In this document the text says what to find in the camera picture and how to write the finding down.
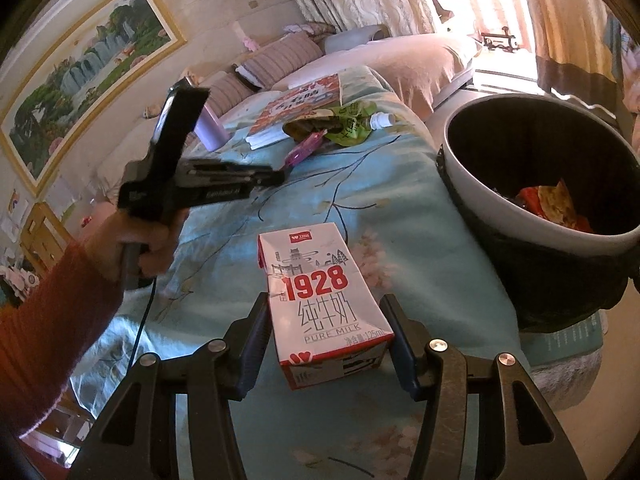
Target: framed painting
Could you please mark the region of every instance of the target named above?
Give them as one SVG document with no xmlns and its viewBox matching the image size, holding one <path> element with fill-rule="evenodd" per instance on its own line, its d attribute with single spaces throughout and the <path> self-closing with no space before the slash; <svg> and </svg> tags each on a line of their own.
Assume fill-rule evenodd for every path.
<svg viewBox="0 0 640 480">
<path fill-rule="evenodd" d="M 105 0 L 50 47 L 0 115 L 0 143 L 40 195 L 89 124 L 184 44 L 161 0 Z"/>
</svg>

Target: milk carton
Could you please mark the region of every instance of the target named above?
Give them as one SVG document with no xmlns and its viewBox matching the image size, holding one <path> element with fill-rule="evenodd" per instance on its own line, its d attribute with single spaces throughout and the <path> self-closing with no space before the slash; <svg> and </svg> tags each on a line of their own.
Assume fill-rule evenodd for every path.
<svg viewBox="0 0 640 480">
<path fill-rule="evenodd" d="M 394 334 L 335 224 L 259 235 L 258 263 L 292 389 L 380 364 Z"/>
</svg>

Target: hand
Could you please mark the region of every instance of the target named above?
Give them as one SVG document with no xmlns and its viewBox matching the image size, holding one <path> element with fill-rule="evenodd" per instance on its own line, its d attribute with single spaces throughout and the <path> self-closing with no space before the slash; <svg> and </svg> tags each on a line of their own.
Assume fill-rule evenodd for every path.
<svg viewBox="0 0 640 480">
<path fill-rule="evenodd" d="M 84 251 L 105 279 L 117 283 L 120 281 L 124 244 L 146 244 L 149 252 L 140 254 L 138 260 L 142 274 L 148 278 L 163 274 L 174 261 L 178 238 L 188 216 L 188 209 L 178 211 L 167 227 L 158 222 L 133 218 L 118 210 L 84 242 Z"/>
</svg>

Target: pink pillow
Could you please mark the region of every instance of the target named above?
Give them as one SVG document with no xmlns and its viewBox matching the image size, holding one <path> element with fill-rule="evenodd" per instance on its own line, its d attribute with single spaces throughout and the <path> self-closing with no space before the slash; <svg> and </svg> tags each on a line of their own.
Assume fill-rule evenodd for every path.
<svg viewBox="0 0 640 480">
<path fill-rule="evenodd" d="M 322 57 L 322 50 L 306 34 L 296 32 L 268 44 L 238 69 L 248 72 L 262 88 L 271 89 L 280 79 Z"/>
<path fill-rule="evenodd" d="M 203 86 L 209 87 L 207 104 L 218 117 L 222 117 L 231 108 L 254 94 L 235 74 L 225 74 L 214 79 L 210 84 L 203 83 Z"/>
</svg>

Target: light blue bedsheet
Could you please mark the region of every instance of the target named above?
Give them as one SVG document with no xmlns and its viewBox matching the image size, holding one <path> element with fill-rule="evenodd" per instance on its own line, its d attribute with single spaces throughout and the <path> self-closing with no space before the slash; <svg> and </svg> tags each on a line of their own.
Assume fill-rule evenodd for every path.
<svg viewBox="0 0 640 480">
<path fill-rule="evenodd" d="M 140 353 L 187 354 L 248 313 L 266 288 L 258 233 L 335 222 L 377 299 L 393 292 L 409 317 L 466 354 L 493 358 L 507 351 L 526 365 L 514 309 L 440 181 L 426 127 L 369 69 L 350 69 L 341 81 L 345 102 L 374 100 L 401 126 L 376 131 L 355 148 L 313 156 L 279 189 L 194 210 L 171 271 L 159 278 Z M 252 124 L 271 98 L 258 98 L 236 126 Z M 242 140 L 246 131 L 236 132 L 223 158 L 277 168 L 293 147 L 284 140 L 251 152 Z M 126 297 L 76 370 L 74 389 L 94 415 L 123 377 L 148 294 Z M 255 388 L 232 404 L 247 475 L 260 480 L 403 479 L 423 411 L 400 389 L 388 360 L 379 370 L 292 392 L 273 341 Z M 476 420 L 470 410 L 470 425 Z M 463 478 L 475 461 L 476 440 L 469 442 Z M 181 477 L 191 478 L 184 426 L 178 454 Z"/>
</svg>

